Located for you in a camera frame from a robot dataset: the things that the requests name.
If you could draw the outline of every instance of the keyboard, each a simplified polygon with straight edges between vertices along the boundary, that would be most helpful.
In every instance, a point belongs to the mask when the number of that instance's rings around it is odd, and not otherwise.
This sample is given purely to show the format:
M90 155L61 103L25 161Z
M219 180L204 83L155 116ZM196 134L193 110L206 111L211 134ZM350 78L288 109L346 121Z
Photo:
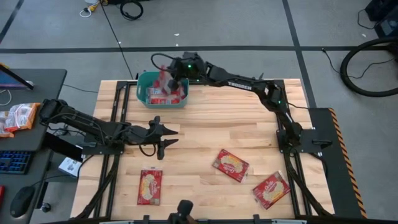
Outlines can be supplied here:
M0 151L0 174L26 174L33 152Z

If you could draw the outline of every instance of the desk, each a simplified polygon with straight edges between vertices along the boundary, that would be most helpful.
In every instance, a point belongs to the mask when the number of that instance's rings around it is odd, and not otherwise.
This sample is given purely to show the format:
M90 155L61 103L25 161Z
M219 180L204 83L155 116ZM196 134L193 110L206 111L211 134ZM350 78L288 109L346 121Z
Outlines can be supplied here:
M289 101L306 106L300 80L284 81ZM116 83L101 82L95 117L109 121ZM194 203L191 214L195 218L251 219L253 214L259 214L260 218L294 217L290 195L264 210L251 193L251 189L277 170L286 177L275 135L275 114L268 112L255 94L228 87L192 85L184 109L150 110L137 101L135 92L132 87L126 121L148 127L148 121L160 115L161 123L179 132L167 139L178 138L179 142L167 148L162 161L144 156L137 147L126 146L119 163L112 220L142 220L143 215L150 215L151 220L165 220L169 213L176 211L181 199ZM291 108L291 112L295 121L311 128L307 110ZM240 184L211 166L222 148L250 163L245 183ZM302 154L301 160L308 188L324 208L333 213L321 161L307 154ZM71 217L84 209L98 188L102 161L102 156L95 156L81 169ZM140 171L151 166L164 172L160 206L137 206ZM103 197L101 215L104 215L107 195ZM299 189L297 195L303 213Z
M13 69L12 71L25 80L33 81L35 88L33 90L11 90L10 105L0 107L0 110L8 110L12 105L18 103L41 103L46 98L57 99L67 74L67 71L62 69ZM10 216L10 204L21 188L34 184L45 176L52 156L51 150L40 150L46 130L47 127L40 125L39 119L36 117L33 129L18 131L12 139L0 139L0 150L2 151L36 151L26 175L0 174L0 185L6 186L4 200L0 208L1 223L29 223L42 184L35 186L34 198L25 215L19 218Z

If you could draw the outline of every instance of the gray desk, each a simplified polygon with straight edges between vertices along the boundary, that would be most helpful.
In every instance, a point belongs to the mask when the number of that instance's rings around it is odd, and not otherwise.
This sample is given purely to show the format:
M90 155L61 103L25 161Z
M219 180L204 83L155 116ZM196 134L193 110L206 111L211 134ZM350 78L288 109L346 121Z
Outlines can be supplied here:
M0 107L0 110L8 110L12 105L18 103L41 103L46 98L58 98L67 74L66 70L61 69L13 69L12 71L25 80L34 82L35 88L32 91L11 90L11 104ZM41 192L42 183L35 185L35 195L25 215L19 218L10 216L10 204L19 189L42 180L46 175L46 171L49 168L49 160L53 154L51 150L41 148L46 129L45 126L39 124L39 119L36 118L32 130L19 131L13 139L0 139L0 150L2 151L36 151L26 175L0 174L0 185L6 187L0 208L0 223L29 223L30 221Z

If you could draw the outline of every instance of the computer mouse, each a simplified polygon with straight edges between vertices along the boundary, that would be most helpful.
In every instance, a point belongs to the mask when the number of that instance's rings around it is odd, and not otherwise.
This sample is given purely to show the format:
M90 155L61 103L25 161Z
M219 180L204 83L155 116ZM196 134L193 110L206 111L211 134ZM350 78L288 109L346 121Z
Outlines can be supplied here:
M12 199L10 214L14 218L18 218L26 213L29 205L32 201L33 195L35 194L35 188L27 186L21 188L18 193Z

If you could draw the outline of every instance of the yellow and black hazard tape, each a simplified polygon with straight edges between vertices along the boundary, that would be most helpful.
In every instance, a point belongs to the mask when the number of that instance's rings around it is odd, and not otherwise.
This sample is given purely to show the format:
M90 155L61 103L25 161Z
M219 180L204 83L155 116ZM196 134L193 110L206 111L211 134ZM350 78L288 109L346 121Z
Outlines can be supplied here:
M344 144L343 135L341 134L340 127L338 126L336 113L331 108L329 108L329 111L330 111L331 117L333 119L333 123L335 125L336 134L337 134L338 140L340 142L340 148L341 148L341 151L343 152L344 160L346 161L348 174L351 177L351 183L353 184L355 197L356 197L356 199L358 201L359 209L361 210L362 216L364 218L368 218L368 216L366 215L365 207L363 206L363 201L362 201L361 194L359 193L358 184L357 184L357 182L355 180L355 177L354 177L354 170L353 170L353 167L351 165L351 161L350 161L350 159L348 157L347 148L346 148L346 145Z

